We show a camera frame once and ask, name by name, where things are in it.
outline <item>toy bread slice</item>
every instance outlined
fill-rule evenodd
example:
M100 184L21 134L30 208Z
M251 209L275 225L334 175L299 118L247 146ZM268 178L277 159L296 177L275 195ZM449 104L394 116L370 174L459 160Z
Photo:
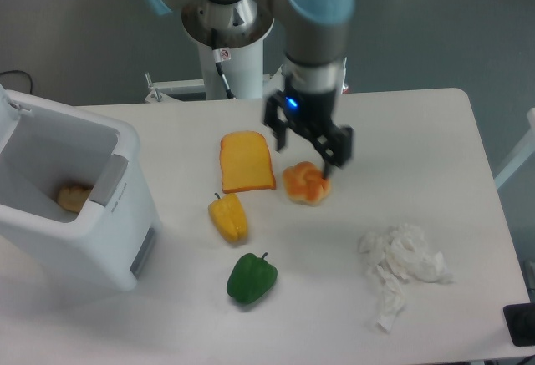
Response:
M259 133L239 131L225 135L219 161L225 194L276 187L269 148Z
M58 193L58 205L69 212L80 213L85 201L91 194L90 188L84 188L79 185L72 187L64 186Z
M297 163L283 172L284 188L290 200L318 205L331 192L330 180L310 162Z

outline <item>yellow bell pepper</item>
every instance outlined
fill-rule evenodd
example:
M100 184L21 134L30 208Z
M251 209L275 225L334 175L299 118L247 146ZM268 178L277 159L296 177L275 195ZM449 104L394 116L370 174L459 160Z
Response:
M208 206L211 221L223 238L234 242L247 237L247 218L242 203L236 194L228 194L222 198L216 194L214 200Z

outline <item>crumpled tissue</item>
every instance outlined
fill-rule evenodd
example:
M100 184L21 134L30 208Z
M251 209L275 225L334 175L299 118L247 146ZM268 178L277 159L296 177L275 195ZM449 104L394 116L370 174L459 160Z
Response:
M404 224L385 233L368 232L360 239L359 252L366 255L369 272L382 282L377 323L386 332L406 304L400 281L409 282L411 277L427 283L453 281L444 256L430 249L418 226Z

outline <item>cable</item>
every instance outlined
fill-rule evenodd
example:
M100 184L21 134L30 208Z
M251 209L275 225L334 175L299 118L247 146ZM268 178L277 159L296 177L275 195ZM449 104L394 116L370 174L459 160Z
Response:
M3 75L7 75L7 74L23 74L26 77L28 77L28 80L30 82L30 95L33 94L33 79L32 79L32 76L30 74L26 73L23 70L8 70L8 71L2 71L0 73L0 77L2 77Z
M525 357L521 362L517 363L517 365L525 365L526 363L530 362L534 358L535 358L535 355L532 355L531 357Z
M217 40L217 30L212 28L211 29L211 42L210 42L212 51L216 50L216 40ZM227 94L227 99L235 99L236 95L233 94L231 91L231 87L228 84L227 77L225 77L225 73L223 73L223 66L221 66L220 62L216 62L216 70L223 82L223 88L225 89L225 93Z

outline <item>toy food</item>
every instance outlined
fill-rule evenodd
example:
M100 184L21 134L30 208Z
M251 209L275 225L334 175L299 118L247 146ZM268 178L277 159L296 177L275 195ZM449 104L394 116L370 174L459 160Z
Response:
M64 186L58 193L58 205L69 212L80 213L82 206L91 194L91 190L91 188L84 188L80 185Z
M317 205L331 191L320 169L310 162L297 163L283 172L284 189L290 200Z
M239 131L225 135L221 140L219 161L225 194L276 187L269 148L259 133Z
M228 278L227 294L242 305L255 302L277 280L277 268L254 254L242 256Z
M247 218L237 195L216 196L218 199L208 206L208 213L219 233L229 242L246 238Z

